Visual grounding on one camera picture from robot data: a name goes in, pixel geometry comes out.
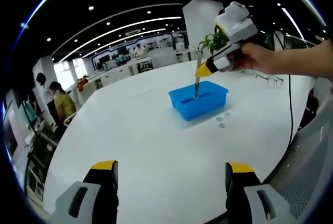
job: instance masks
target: window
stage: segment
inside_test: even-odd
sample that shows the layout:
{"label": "window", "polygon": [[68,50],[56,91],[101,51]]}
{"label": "window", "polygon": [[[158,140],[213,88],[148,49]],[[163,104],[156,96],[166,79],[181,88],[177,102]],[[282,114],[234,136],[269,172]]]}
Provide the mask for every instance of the window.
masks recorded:
{"label": "window", "polygon": [[74,84],[74,79],[71,71],[69,70],[67,61],[54,64],[54,71],[56,73],[58,82],[61,84],[64,90],[67,90],[72,84]]}
{"label": "window", "polygon": [[83,76],[88,75],[87,69],[84,66],[83,59],[73,59],[73,65],[75,68],[75,73],[78,78],[83,78]]}

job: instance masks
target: yellow shirt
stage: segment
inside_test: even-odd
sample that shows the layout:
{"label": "yellow shirt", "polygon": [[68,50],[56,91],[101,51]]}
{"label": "yellow shirt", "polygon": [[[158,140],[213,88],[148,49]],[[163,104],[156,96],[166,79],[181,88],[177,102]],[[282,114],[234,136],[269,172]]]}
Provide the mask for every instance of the yellow shirt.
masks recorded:
{"label": "yellow shirt", "polygon": [[63,108],[66,118],[68,118],[76,111],[75,104],[68,94],[55,93],[54,103],[56,108]]}

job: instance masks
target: blue plastic container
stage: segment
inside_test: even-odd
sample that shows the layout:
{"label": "blue plastic container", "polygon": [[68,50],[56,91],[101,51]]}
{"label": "blue plastic container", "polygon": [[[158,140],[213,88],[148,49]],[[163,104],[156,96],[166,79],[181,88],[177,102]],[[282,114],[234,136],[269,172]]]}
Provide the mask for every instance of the blue plastic container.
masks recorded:
{"label": "blue plastic container", "polygon": [[228,89],[204,81],[199,84],[197,99],[194,93],[194,84],[169,92],[172,106],[187,121],[225,106]]}

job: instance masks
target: human hand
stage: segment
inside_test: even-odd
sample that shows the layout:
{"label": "human hand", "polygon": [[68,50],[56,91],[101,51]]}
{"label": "human hand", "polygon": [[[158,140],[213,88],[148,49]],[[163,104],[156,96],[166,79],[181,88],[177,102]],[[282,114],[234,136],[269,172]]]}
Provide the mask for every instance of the human hand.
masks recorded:
{"label": "human hand", "polygon": [[254,43],[245,43],[241,47],[244,57],[237,59],[231,71],[257,70],[266,74],[275,74],[278,70],[274,51],[265,49]]}

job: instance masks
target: white cabinet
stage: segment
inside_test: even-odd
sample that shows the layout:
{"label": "white cabinet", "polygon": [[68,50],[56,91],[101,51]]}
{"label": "white cabinet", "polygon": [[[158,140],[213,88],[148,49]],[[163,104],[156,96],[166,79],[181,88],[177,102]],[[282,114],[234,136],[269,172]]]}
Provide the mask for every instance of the white cabinet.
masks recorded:
{"label": "white cabinet", "polygon": [[123,69],[117,69],[114,71],[114,76],[116,81],[123,80],[124,78],[130,77],[131,73],[128,67],[124,67]]}
{"label": "white cabinet", "polygon": [[110,85],[117,81],[113,71],[109,71],[106,74],[102,75],[100,77],[100,80],[101,80],[103,86]]}

